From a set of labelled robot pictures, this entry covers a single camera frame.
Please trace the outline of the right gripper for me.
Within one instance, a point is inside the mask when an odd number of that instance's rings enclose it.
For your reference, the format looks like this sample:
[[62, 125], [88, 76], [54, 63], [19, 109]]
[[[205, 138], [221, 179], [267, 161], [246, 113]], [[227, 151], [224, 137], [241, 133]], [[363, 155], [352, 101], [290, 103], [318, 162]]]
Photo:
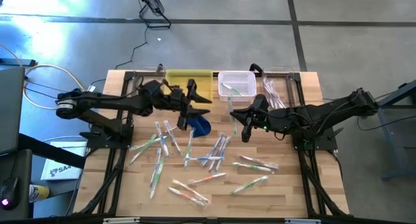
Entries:
[[253, 128], [260, 128], [266, 132], [283, 133], [282, 129], [277, 128], [277, 119], [272, 117], [268, 111], [269, 103], [263, 94], [257, 94], [254, 97], [253, 103], [242, 109], [234, 109], [230, 112], [231, 116], [240, 116], [235, 119], [244, 125], [242, 130], [242, 141], [249, 142], [252, 135]]

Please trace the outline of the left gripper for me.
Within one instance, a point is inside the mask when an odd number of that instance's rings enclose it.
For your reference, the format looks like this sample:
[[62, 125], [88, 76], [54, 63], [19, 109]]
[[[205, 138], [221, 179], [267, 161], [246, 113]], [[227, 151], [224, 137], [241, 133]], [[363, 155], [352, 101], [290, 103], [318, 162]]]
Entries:
[[194, 79], [189, 79], [187, 83], [187, 94], [183, 93], [183, 90], [175, 85], [170, 86], [166, 79], [162, 80], [162, 83], [171, 91], [168, 97], [168, 110], [179, 111], [179, 117], [177, 121], [177, 127], [180, 130], [187, 130], [187, 120], [194, 119], [198, 116], [210, 113], [207, 109], [194, 109], [191, 105], [191, 101], [194, 95], [194, 101], [196, 103], [212, 103], [211, 100], [202, 97], [196, 91], [196, 83]]

